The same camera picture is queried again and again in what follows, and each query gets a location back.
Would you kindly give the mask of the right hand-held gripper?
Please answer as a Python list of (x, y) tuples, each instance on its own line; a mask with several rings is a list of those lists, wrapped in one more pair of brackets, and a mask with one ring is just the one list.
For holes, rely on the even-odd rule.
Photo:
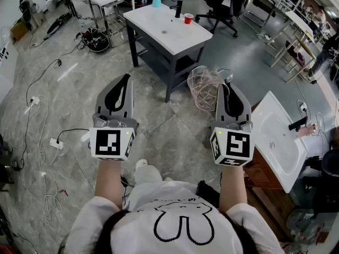
[(219, 84), (210, 144), (215, 164), (243, 166), (252, 161), (251, 105), (233, 84)]

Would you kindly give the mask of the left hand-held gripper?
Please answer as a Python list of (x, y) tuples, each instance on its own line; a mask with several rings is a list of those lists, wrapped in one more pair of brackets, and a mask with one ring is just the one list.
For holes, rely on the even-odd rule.
[(133, 80), (129, 74), (115, 78), (99, 93), (90, 128), (92, 157), (128, 160), (139, 126), (133, 108)]

